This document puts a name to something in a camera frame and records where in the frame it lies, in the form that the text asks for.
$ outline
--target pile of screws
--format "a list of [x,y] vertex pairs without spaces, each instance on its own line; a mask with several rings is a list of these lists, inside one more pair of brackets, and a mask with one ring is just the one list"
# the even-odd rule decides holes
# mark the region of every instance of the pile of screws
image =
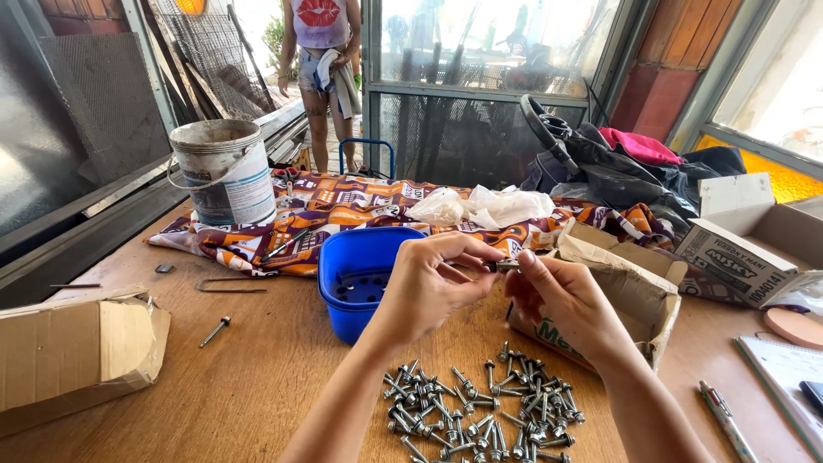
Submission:
[[[506,366],[506,378],[495,384],[495,363],[486,361],[487,385],[491,395],[481,394],[456,367],[452,367],[452,372],[460,386],[454,388],[440,382],[437,376],[427,376],[423,368],[417,365],[417,360],[410,367],[401,365],[397,377],[386,373],[384,381],[391,387],[384,391],[383,398],[393,399],[393,405],[388,408],[388,430],[392,434],[402,434],[400,442],[411,450],[413,463],[443,463],[468,451],[474,455],[473,463],[486,463],[486,451],[492,463],[512,457],[523,463],[537,463],[538,459],[571,463],[571,457],[563,452],[555,455],[538,449],[571,447],[574,444],[574,437],[566,429],[570,423],[583,424],[586,418],[574,404],[572,386],[557,376],[550,376],[546,365],[540,360],[526,358],[520,351],[509,350],[508,341],[497,354],[497,359]],[[513,369],[514,362],[523,370]],[[509,383],[514,387],[505,387]],[[449,411],[443,402],[444,394],[457,397],[463,406]],[[503,396],[519,397],[520,401],[518,417],[500,412],[504,418],[518,425],[517,439],[511,449],[506,446],[501,422],[495,421],[493,414],[476,423],[465,421],[480,407],[500,410],[499,397]],[[442,419],[436,423],[425,423],[425,417],[435,410]],[[444,429],[445,438],[436,432]],[[410,436],[434,439],[442,444],[439,460],[427,460],[409,439]],[[462,457],[459,461],[469,463]]]

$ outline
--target fingernail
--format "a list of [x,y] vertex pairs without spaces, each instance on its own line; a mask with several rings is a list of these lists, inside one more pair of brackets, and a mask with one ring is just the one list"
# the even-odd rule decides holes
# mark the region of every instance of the fingernail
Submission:
[[517,255],[517,261],[520,264],[534,264],[534,254],[528,249],[521,250],[520,254]]

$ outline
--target hand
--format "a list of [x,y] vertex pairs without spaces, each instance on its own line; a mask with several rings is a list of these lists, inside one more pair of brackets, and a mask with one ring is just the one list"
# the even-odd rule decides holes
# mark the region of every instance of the hand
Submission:
[[505,295],[523,309],[526,320],[548,317],[563,337],[595,368],[632,359],[639,351],[588,267],[523,250],[520,271],[508,272]]
[[277,78],[277,87],[280,88],[280,94],[288,98],[289,94],[286,93],[286,89],[289,88],[289,77],[288,76],[280,76]]
[[334,61],[332,61],[331,64],[328,65],[328,70],[329,72],[335,72],[339,68],[346,66],[346,63],[348,63],[349,61],[349,57],[347,57],[345,54],[341,54],[337,57],[337,59],[335,59]]
[[[502,251],[459,231],[404,241],[383,300],[360,339],[385,348],[404,348],[422,338],[452,312],[487,297],[501,275],[489,273],[482,261],[504,257]],[[445,260],[465,265],[480,276],[472,280]]]

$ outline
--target bucket handle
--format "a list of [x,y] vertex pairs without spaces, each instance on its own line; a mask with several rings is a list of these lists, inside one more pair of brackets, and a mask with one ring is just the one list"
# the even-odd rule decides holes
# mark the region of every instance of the bucket handle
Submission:
[[197,191],[198,189],[204,189],[204,188],[208,188],[210,186],[217,185],[218,183],[225,180],[226,177],[228,177],[229,175],[234,174],[235,171],[237,170],[237,168],[240,166],[240,164],[243,164],[243,161],[246,160],[246,155],[247,154],[249,154],[249,147],[243,148],[243,156],[241,156],[240,159],[222,177],[220,177],[217,180],[212,180],[211,183],[207,183],[205,185],[199,185],[199,186],[181,186],[181,185],[177,185],[174,182],[174,180],[171,179],[171,162],[174,159],[177,159],[177,152],[174,152],[173,156],[169,157],[169,163],[165,167],[165,175],[169,178],[169,183],[176,186],[177,188],[186,189],[187,191]]

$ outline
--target pen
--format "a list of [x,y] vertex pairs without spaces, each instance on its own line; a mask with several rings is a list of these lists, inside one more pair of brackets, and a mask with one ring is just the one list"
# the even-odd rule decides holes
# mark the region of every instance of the pen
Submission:
[[751,447],[749,447],[746,439],[743,438],[743,434],[740,433],[740,429],[732,420],[732,411],[728,408],[726,401],[723,400],[718,390],[709,387],[706,381],[701,381],[700,392],[703,393],[706,403],[709,404],[715,418],[720,422],[720,427],[723,428],[728,440],[732,442],[734,450],[740,456],[740,461],[743,463],[758,463],[757,457],[751,453]]
[[286,241],[285,243],[283,243],[283,244],[279,245],[277,248],[275,248],[272,252],[264,255],[263,258],[260,259],[260,262],[264,262],[266,260],[271,259],[272,257],[274,257],[275,254],[277,254],[278,252],[280,252],[280,251],[284,250],[285,248],[289,247],[289,245],[291,243],[294,243],[295,241],[298,241],[303,236],[306,236],[307,233],[309,233],[308,228],[304,228],[303,230],[298,231],[289,241]]

